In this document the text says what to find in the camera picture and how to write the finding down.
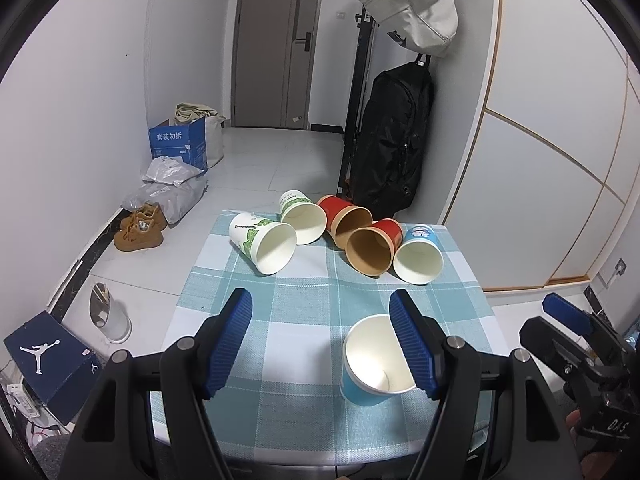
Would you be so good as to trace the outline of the person's hand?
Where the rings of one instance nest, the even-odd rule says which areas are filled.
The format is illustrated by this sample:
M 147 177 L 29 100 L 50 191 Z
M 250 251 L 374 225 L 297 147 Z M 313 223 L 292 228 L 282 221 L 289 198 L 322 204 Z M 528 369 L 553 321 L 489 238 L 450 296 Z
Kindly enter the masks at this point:
M 631 461 L 629 453 L 592 451 L 582 453 L 582 476 L 588 480 L 637 479 L 639 467 Z

